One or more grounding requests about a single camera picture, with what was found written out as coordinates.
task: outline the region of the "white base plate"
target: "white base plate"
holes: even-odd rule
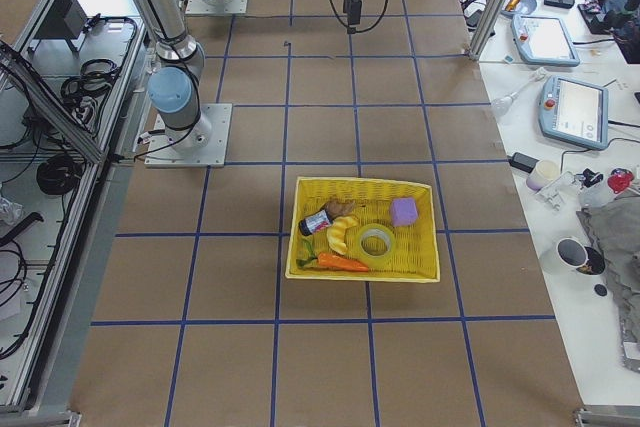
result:
[[[229,140],[229,128],[231,126],[231,104],[203,104],[202,115],[207,117],[213,125],[211,139],[204,147],[192,151],[180,152],[173,147],[167,147],[159,152],[149,154],[144,163],[147,167],[171,168],[171,167],[223,167],[227,154],[227,142]],[[164,122],[158,115],[154,129],[164,129]],[[149,150],[159,149],[168,145],[165,135],[151,138]]]
[[[244,15],[247,13],[249,0],[231,0],[224,5],[211,5],[204,0],[189,0],[187,3],[186,15],[193,16],[229,16]]]

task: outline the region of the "grey fabric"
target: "grey fabric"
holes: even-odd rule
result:
[[[607,288],[620,313],[622,338],[640,348],[640,197],[621,196],[600,208],[583,209],[578,218],[606,264]],[[638,372],[640,361],[624,356]]]

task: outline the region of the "yellow plastic tray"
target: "yellow plastic tray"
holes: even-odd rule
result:
[[[399,197],[413,197],[418,208],[418,220],[410,226],[394,228],[389,208]],[[388,264],[382,268],[370,266],[369,272],[345,272],[314,269],[314,263],[298,267],[297,259],[307,259],[309,253],[302,243],[298,222],[316,213],[330,199],[355,201],[353,211],[360,225],[379,223],[389,227],[396,237],[396,248]],[[359,227],[347,230],[346,257],[354,252],[355,234]],[[326,230],[306,237],[316,254],[331,252]],[[429,185],[396,180],[361,179],[351,177],[298,177],[291,224],[291,240],[285,276],[288,279],[369,280],[383,282],[439,282],[440,261],[436,246],[433,195]]]

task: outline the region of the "orange carrot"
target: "orange carrot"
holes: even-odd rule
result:
[[[369,272],[369,267],[362,262],[330,254],[329,252],[320,252],[318,254],[318,267],[332,270],[347,270],[349,272]]]

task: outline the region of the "purple block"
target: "purple block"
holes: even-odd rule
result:
[[[411,225],[418,220],[418,208],[412,197],[393,199],[391,202],[391,223],[394,227]]]

